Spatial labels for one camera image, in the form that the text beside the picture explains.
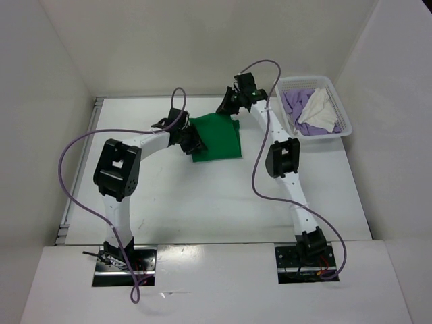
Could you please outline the green t shirt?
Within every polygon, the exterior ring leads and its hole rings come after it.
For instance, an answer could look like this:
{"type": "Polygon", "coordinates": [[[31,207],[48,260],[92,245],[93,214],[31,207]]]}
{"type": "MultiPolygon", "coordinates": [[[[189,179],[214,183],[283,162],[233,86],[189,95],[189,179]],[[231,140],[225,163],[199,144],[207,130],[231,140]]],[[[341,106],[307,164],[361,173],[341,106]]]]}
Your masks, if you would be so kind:
{"type": "Polygon", "coordinates": [[[190,122],[206,146],[205,150],[192,153],[194,163],[242,157],[238,120],[232,119],[230,115],[211,113],[192,118],[190,122]]]}

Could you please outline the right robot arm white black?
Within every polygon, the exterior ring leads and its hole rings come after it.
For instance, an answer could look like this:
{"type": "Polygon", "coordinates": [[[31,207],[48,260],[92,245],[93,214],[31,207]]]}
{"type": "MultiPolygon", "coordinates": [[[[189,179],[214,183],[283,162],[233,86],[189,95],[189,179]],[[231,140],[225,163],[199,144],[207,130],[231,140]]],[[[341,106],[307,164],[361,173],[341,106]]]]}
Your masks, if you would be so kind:
{"type": "Polygon", "coordinates": [[[284,191],[285,199],[294,205],[290,215],[296,238],[296,258],[303,265],[312,265],[325,252],[327,241],[314,215],[308,210],[300,183],[300,142],[284,130],[263,90],[244,94],[228,87],[217,113],[237,115],[242,107],[249,111],[264,131],[263,144],[269,146],[265,157],[267,174],[284,191]]]}

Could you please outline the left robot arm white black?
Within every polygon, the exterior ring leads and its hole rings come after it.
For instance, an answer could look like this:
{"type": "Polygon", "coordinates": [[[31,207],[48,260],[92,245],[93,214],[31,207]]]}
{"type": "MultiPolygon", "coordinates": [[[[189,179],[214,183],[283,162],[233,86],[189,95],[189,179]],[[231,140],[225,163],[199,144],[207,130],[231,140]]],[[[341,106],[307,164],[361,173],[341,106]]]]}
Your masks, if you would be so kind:
{"type": "Polygon", "coordinates": [[[129,269],[135,260],[130,198],[138,186],[140,163],[176,144],[187,155],[207,149],[192,125],[168,132],[152,129],[123,142],[109,139],[103,146],[93,181],[103,197],[105,218],[109,222],[103,250],[118,269],[129,269]]]}

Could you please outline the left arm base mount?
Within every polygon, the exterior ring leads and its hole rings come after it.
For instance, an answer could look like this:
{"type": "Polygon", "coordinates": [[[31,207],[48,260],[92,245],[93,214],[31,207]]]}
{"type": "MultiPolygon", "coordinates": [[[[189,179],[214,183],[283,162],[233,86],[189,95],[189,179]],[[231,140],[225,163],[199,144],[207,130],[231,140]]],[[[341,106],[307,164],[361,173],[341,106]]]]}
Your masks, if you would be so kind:
{"type": "MultiPolygon", "coordinates": [[[[107,256],[100,247],[97,253],[83,251],[95,261],[93,287],[133,286],[134,281],[124,261],[107,256]]],[[[156,246],[135,246],[130,264],[140,286],[154,286],[157,261],[156,246]]]]}

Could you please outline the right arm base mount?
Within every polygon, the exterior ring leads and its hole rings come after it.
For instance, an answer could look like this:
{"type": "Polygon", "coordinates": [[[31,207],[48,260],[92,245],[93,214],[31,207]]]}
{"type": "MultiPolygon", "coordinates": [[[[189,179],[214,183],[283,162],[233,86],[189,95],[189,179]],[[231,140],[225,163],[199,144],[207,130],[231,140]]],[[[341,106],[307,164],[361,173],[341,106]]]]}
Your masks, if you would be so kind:
{"type": "Polygon", "coordinates": [[[325,252],[303,260],[295,243],[275,244],[275,260],[278,284],[306,284],[326,282],[338,270],[333,248],[327,245],[325,252]]]}

